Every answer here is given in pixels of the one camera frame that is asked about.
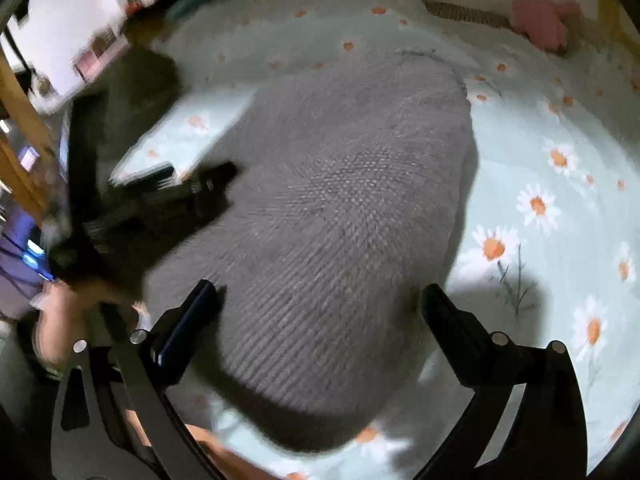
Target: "pink plush toy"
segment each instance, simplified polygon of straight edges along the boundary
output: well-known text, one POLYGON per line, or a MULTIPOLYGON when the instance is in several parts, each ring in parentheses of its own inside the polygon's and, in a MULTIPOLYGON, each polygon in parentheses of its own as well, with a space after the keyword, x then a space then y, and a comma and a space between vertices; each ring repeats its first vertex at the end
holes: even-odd
POLYGON ((568 31, 562 18, 582 15, 580 4, 574 0, 513 0, 512 9, 511 28, 518 34, 527 34, 540 50, 566 48, 568 31))

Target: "daisy flower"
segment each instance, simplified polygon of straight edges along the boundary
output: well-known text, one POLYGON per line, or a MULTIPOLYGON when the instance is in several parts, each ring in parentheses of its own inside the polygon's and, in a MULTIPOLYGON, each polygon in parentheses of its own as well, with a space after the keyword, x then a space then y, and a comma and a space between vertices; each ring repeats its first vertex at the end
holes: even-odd
POLYGON ((549 236, 551 231, 558 230, 556 217, 560 214, 560 210, 554 206, 555 200, 556 197, 542 190, 540 184, 536 189, 527 186, 527 189, 522 190, 518 196, 516 209, 524 213, 524 225, 527 226, 535 221, 545 236, 549 236))
POLYGON ((459 257, 462 265, 460 274, 464 276, 482 276, 488 270, 495 269, 498 262, 508 266, 512 256, 518 252, 520 241, 516 229, 498 227, 493 231, 478 226, 473 237, 478 247, 460 254, 459 257))
POLYGON ((316 477, 302 460, 283 458, 269 464, 269 469, 285 480, 314 480, 316 477))
POLYGON ((542 151, 548 154, 547 162, 557 174, 569 176, 577 169, 580 162, 580 159, 575 156, 574 147, 570 144, 556 144, 551 139, 545 139, 542 151))
POLYGON ((354 443, 363 457, 379 464, 388 463, 396 452, 412 444, 410 440, 390 440, 375 426, 367 426, 362 430, 354 443))
POLYGON ((538 111, 543 117, 551 117, 558 121, 564 116, 562 106, 548 99, 538 101, 538 111))
POLYGON ((607 430, 600 436, 596 445, 594 446, 597 450, 593 455, 593 459, 598 459, 598 462, 615 446, 618 439, 622 436, 626 427, 629 425, 629 419, 625 418, 623 420, 616 420, 611 424, 607 430))
POLYGON ((636 280, 636 264, 631 257, 630 251, 629 244, 624 242, 620 244, 620 249, 616 256, 616 266, 618 267, 621 282, 633 283, 636 280))
POLYGON ((572 346, 578 352, 577 361, 582 361, 587 354, 597 358, 606 346, 607 340, 603 337, 607 330, 606 313, 606 309, 593 296, 589 296, 584 306, 575 310, 572 346))
POLYGON ((582 176, 582 182, 589 186, 591 189, 595 189, 596 179, 591 173, 585 173, 582 176))

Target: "gray knit blanket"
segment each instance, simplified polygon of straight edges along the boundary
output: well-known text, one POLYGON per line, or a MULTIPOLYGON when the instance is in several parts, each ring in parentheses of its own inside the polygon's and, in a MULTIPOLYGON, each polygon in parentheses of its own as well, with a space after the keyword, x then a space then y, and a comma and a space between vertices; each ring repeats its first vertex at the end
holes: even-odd
MULTIPOLYGON (((150 273, 147 304, 157 318, 201 278, 225 287, 193 372, 277 443, 343 444, 415 379, 418 295, 446 276, 464 207, 465 95, 429 57, 349 54, 266 86, 214 147, 244 168, 232 208, 150 273)), ((207 426, 187 390, 178 412, 207 426)))

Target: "wooden chair leg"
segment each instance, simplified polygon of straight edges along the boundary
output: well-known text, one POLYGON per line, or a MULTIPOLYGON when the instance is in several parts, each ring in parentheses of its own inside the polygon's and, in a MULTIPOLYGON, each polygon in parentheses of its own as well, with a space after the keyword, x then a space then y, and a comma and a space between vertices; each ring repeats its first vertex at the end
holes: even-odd
POLYGON ((0 180, 11 188, 18 204, 41 226, 47 200, 20 165, 4 136, 0 136, 0 180))
POLYGON ((24 94, 14 71, 0 49, 0 101, 31 146, 45 160, 53 157, 49 129, 24 94))

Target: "person's hand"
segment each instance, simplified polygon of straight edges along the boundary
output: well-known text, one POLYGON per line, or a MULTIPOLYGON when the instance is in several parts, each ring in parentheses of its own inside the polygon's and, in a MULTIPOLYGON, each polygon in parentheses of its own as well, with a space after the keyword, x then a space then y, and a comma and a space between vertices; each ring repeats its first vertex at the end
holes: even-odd
MULTIPOLYGON (((140 442, 144 446, 151 446, 136 412, 125 410, 125 414, 129 424, 136 431, 140 442)), ((210 431, 191 424, 185 424, 185 427, 227 480, 278 480, 275 476, 240 458, 222 446, 218 438, 210 431)))

